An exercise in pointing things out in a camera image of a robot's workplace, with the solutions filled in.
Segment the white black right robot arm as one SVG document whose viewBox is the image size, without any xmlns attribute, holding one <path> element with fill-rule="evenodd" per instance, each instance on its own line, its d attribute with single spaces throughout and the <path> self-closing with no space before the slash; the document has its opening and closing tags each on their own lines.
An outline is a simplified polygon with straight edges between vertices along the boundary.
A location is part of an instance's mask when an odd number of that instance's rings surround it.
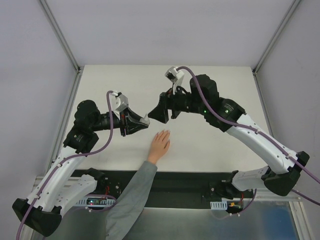
<svg viewBox="0 0 320 240">
<path fill-rule="evenodd" d="M 201 74 L 196 78 L 197 82 L 190 79 L 189 92 L 174 84 L 161 93 L 148 117 L 166 124 L 181 112 L 200 114 L 211 126 L 235 137 L 264 160 L 265 167 L 235 170 L 215 186 L 215 192 L 222 198 L 232 199 L 249 189 L 267 189 L 278 196 L 287 196 L 310 156 L 304 151 L 290 150 L 260 129 L 239 104 L 219 95 L 216 82 L 209 76 Z"/>
</svg>

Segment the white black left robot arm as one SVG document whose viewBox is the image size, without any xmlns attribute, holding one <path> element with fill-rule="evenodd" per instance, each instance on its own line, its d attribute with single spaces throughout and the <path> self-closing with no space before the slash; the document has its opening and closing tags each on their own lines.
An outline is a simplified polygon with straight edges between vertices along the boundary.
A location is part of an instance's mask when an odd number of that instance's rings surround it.
<svg viewBox="0 0 320 240">
<path fill-rule="evenodd" d="M 44 237 L 52 235 L 63 216 L 87 195 L 92 208 L 112 208 L 121 194 L 121 182 L 108 178 L 103 172 L 89 168 L 68 189 L 65 184 L 98 142 L 98 131 L 120 129 L 125 137 L 148 128 L 148 116 L 139 116 L 129 108 L 122 95 L 115 98 L 115 110 L 100 113 L 96 103 L 84 100 L 77 106 L 73 127 L 63 142 L 63 147 L 52 167 L 38 186 L 26 198 L 17 198 L 12 208 L 22 224 Z"/>
</svg>

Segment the grey sleeved forearm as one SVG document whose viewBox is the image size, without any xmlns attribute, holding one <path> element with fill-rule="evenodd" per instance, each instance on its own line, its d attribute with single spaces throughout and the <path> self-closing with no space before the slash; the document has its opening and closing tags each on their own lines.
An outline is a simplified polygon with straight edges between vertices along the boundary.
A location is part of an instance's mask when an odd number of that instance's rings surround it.
<svg viewBox="0 0 320 240">
<path fill-rule="evenodd" d="M 157 166 L 144 161 L 106 216 L 107 240 L 122 240 L 130 231 L 148 200 Z"/>
</svg>

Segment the mannequin hand with nails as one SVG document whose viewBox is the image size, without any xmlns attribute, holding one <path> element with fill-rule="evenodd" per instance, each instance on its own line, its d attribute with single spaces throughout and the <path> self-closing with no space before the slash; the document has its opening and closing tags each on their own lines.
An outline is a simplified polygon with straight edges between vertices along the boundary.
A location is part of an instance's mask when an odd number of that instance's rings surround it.
<svg viewBox="0 0 320 240">
<path fill-rule="evenodd" d="M 170 131 L 162 130 L 154 136 L 147 156 L 147 161 L 154 165 L 168 152 L 170 147 Z"/>
</svg>

